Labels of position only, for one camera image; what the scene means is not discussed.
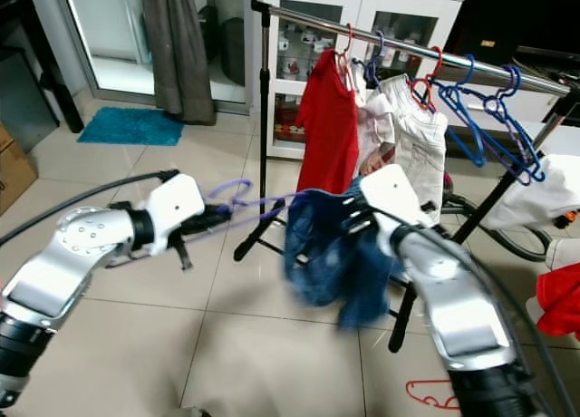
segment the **red shirt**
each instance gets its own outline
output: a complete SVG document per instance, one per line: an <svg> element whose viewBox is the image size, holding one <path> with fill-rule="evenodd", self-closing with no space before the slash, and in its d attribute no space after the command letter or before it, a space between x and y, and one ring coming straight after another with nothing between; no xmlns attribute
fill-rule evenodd
<svg viewBox="0 0 580 417"><path fill-rule="evenodd" d="M306 84L296 126L304 127L306 149L298 191L344 193L359 156L354 89L336 71L334 50L326 50Z"/></svg>

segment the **tile floor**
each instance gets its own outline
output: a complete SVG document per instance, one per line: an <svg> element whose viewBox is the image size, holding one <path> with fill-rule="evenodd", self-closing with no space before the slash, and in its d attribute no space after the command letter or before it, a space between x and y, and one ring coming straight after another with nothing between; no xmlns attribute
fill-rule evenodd
<svg viewBox="0 0 580 417"><path fill-rule="evenodd" d="M85 120L111 102L90 102ZM174 148L79 144L65 127L32 152L40 179L0 218L0 234L40 211L103 182L150 170L178 167L207 191L236 177L258 177L258 137L248 118L219 114L213 128L186 127ZM456 191L480 201L497 181L499 168L476 170L449 160ZM268 192L295 188L299 165L268 163ZM83 204L137 201L154 184L103 193ZM51 236L55 219L0 250L5 282ZM459 219L444 218L450 230ZM68 323L35 366L32 380L9 416L161 417L196 404L216 417L248 416L457 416L415 397L450 398L446 380L417 304L405 344L387 350L392 319L357 333L338 332L337 307L299 305L281 279L281 258L256 247L235 263L235 246L252 228L230 228L190 247L195 270L183 274L175 254L116 270L102 270ZM553 231L580 236L580 228ZM510 233L533 243L517 228ZM268 237L279 243L281 228ZM546 272L511 255L480 232L466 244L502 272L520 302L534 294ZM394 307L401 293L391 291ZM522 330L521 322L517 324ZM529 336L524 348L538 383L556 402L537 362ZM570 337L550 338L551 352L580 410L580 345Z"/></svg>

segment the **red hanger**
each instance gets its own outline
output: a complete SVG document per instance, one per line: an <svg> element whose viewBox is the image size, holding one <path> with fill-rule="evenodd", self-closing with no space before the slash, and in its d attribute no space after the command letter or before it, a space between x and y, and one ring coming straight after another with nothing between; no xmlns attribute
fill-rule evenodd
<svg viewBox="0 0 580 417"><path fill-rule="evenodd" d="M434 112L437 111L437 108L435 107L435 104L433 104L433 100L431 99L431 84L430 84L430 79L435 78L437 76L437 74L439 74L439 71L441 70L441 66L443 65L443 51L438 47L438 46L433 46L431 47L431 50L435 50L437 51L437 53L439 53L439 60L437 61L437 65L435 66L435 69L433 70L433 72L431 74L427 74L425 77L423 77L422 79L415 79L414 81L410 82L410 86L411 86L411 95L413 97L413 99L420 105L420 107L425 110L433 110ZM415 86L417 86L417 83L423 83L425 85L425 88L427 90L427 102L423 102L423 100L415 93Z"/></svg>

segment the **clothes rack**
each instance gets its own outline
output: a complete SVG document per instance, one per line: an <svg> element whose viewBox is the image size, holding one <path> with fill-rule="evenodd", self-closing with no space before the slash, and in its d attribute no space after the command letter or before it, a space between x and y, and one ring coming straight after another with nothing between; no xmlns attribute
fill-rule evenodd
<svg viewBox="0 0 580 417"><path fill-rule="evenodd" d="M380 38L376 34L370 32L365 32L358 29L350 29L348 26L333 23L318 17L311 15L306 15L298 12L294 12L290 9L283 7L278 7L270 5L267 3L260 2L258 0L252 0L251 7L254 11L259 12L262 15L262 65L260 70L260 198L266 197L266 153L267 153L267 113L268 113L268 94L270 86L270 71L268 67L269 63L269 34L270 34L270 22L271 16L277 16L279 18L284 18L285 20L293 21L299 24L306 24L310 27L324 30L326 32L331 32L334 34L342 34L349 36L351 35L353 39L358 39L365 41L367 43L380 45L383 43L386 47L395 48L406 53L411 53L418 55L423 58L429 58L434 60L439 60L442 57L443 63L456 66L459 68L469 69L472 67L472 62L466 57L457 56L455 54L443 53L436 50L432 50L427 47L423 47L417 44L409 44L404 41L400 41L393 38L383 37ZM495 76L498 78L505 79L509 82L511 78L510 72L503 68L499 68L495 65L490 65L488 63L474 62L474 70L480 71L487 75ZM546 121L543 129L538 133L538 135L533 140L533 145L535 149L544 143L546 138L550 135L554 129L562 123L564 118L574 109L574 107L580 102L580 91L576 88L569 89L561 84L550 82L532 75L522 74L521 82L528 86L535 88L538 91L549 92L557 97L560 97L556 106L553 110L552 115ZM462 244L468 238L468 236L477 228L481 220L487 215L491 208L498 202L500 197L506 192L509 186L516 180L515 176L509 171L502 177L499 184L491 191L491 193L484 199L478 209L471 215L470 218L458 229L458 231L453 235L452 240ZM263 240L261 237L266 232L268 227L274 222L281 225L285 225L285 222L280 219L277 215L285 207L285 201L279 199L272 208L272 213L269 213L266 218L260 220L257 227L248 235L245 241L243 241L236 249L234 253L234 259L236 261L241 261L244 256L249 252L249 250L256 244L260 244L264 247L274 250L278 254L283 254L282 249L276 247L269 242ZM260 206L260 212L264 214L265 205ZM391 311L391 315L396 318L395 326L392 330L391 339L389 341L389 349L391 352L398 352L401 349L403 338L407 329L407 324L411 317L411 310L414 304L417 294L412 283L405 283L401 281L395 281L395 284L405 287L405 294L403 296L401 307L399 312Z"/></svg>

